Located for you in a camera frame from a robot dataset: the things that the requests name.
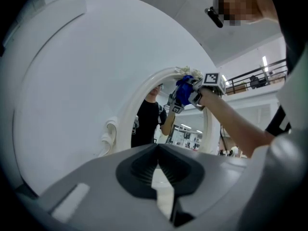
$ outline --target black t-shirt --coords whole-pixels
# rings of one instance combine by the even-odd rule
[[[144,100],[137,116],[139,127],[136,129],[136,134],[131,135],[131,147],[154,143],[154,132],[157,125],[163,125],[167,118],[165,109],[159,115],[159,104]]]
[[[286,64],[289,73],[295,68],[307,43],[305,22],[306,0],[273,0],[282,34],[286,44]],[[290,129],[290,124],[281,106],[266,131],[274,136]]]

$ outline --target hand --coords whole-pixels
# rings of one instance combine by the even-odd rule
[[[175,113],[172,111],[169,111],[165,124],[160,127],[163,135],[169,135],[171,133],[174,120],[175,120]]]
[[[278,21],[272,0],[218,0],[218,11],[235,21],[252,23],[264,18]]]
[[[208,88],[201,88],[199,92],[202,95],[199,104],[202,106],[207,106],[210,102],[213,102],[214,99],[219,98]]]

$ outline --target black cable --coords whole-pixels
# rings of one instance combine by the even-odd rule
[[[223,127],[222,127],[222,131],[223,131],[223,137],[225,138],[226,137],[226,133],[225,133],[225,129]]]
[[[222,128],[222,125],[220,125],[220,137],[221,137],[223,146],[225,147],[226,155],[228,155],[227,146],[226,146],[225,140],[224,140],[224,138],[222,137],[222,134],[221,134],[221,128]]]

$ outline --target wall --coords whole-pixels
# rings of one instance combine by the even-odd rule
[[[16,19],[13,21],[10,26],[7,34],[3,39],[3,45],[6,47],[8,42],[11,40],[12,36],[16,30],[25,22],[34,17],[37,13],[43,10],[47,4],[56,1],[56,0],[28,0],[23,8],[18,13]]]
[[[156,97],[156,101],[164,107],[165,104],[168,102],[168,97],[164,94],[158,94]]]
[[[180,141],[180,139],[183,138],[183,136],[184,136],[184,133],[179,132],[177,129],[175,129],[173,131],[173,135],[172,135],[172,139],[171,139],[173,141],[173,144],[176,145],[175,142]]]
[[[233,146],[235,146],[235,142],[229,137],[223,137],[226,143],[227,150],[229,151]],[[225,150],[222,139],[219,139],[219,150]]]
[[[0,112],[1,122],[9,125],[10,119],[6,132],[12,133],[15,111],[18,167],[39,195],[106,150],[101,138],[109,118],[116,116],[119,122],[115,151],[128,149],[134,116],[125,116],[125,112],[136,113],[141,96],[168,75],[176,75],[172,67],[193,65],[202,72],[216,69],[181,25],[144,2],[80,2],[86,8],[71,0],[46,6],[19,28],[19,36],[1,60],[0,100],[7,109]],[[69,23],[60,23],[72,16],[69,9],[87,11],[76,14]],[[52,34],[44,38],[41,34],[51,22],[60,24],[56,33],[48,31]],[[42,38],[46,44],[35,48],[29,59],[29,52]],[[4,138],[12,142],[12,135],[1,136]]]
[[[178,126],[185,124],[191,127],[191,130],[193,131],[199,130],[204,133],[206,133],[206,127],[204,127],[205,122],[207,123],[207,117],[200,111],[195,115],[188,115],[184,110],[180,114],[176,115],[175,119],[175,124]]]
[[[283,83],[277,83],[254,90],[244,91],[230,96],[223,96],[233,109],[249,108],[264,104],[271,104],[278,102],[276,94],[283,86]]]
[[[266,56],[268,64],[284,59],[285,58],[285,43],[284,43],[283,37],[279,37],[269,43],[266,43],[256,49],[253,49],[252,51],[245,53],[244,55],[224,65],[221,65],[219,67],[219,71],[222,74],[224,74],[224,76],[227,79],[236,77],[238,75],[244,74],[251,70],[257,69],[260,66],[263,66],[263,61],[262,61],[263,56]],[[269,71],[281,65],[282,64],[270,67]],[[283,70],[286,70],[286,67],[279,69],[279,71],[283,71]]]
[[[198,137],[198,134],[196,134],[196,133],[191,133],[191,135],[190,135],[190,137],[189,137],[189,140],[190,140],[190,141],[194,141],[194,139],[195,139],[195,138],[197,139],[197,137]]]

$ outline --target railing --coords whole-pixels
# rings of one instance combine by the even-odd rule
[[[278,66],[276,68],[271,68],[271,70],[268,70],[267,72],[265,71],[265,68],[270,68],[270,67],[273,67],[275,65],[284,63],[284,62],[285,62],[285,59],[279,60],[279,61],[271,63],[267,66],[263,66],[263,67],[254,69],[254,70],[249,71],[247,73],[244,73],[242,75],[228,79],[227,81],[229,82],[229,85],[226,88],[226,94],[231,95],[231,94],[235,94],[237,92],[242,92],[243,90],[248,90],[247,84],[249,84],[249,86],[252,89],[255,89],[255,88],[260,88],[260,87],[263,87],[263,86],[270,85],[272,82],[274,82],[276,80],[283,79],[283,78],[285,79],[286,76],[287,76],[287,70],[279,71],[275,74],[268,75],[273,70],[277,70],[277,69],[281,69],[283,67],[286,67],[285,64],[283,64],[282,66]],[[262,71],[262,73],[259,73],[259,74],[256,74],[256,75],[251,75],[251,74],[256,73],[258,71]],[[277,78],[273,77],[273,76],[276,76],[278,74],[283,74],[283,76],[277,77]]]

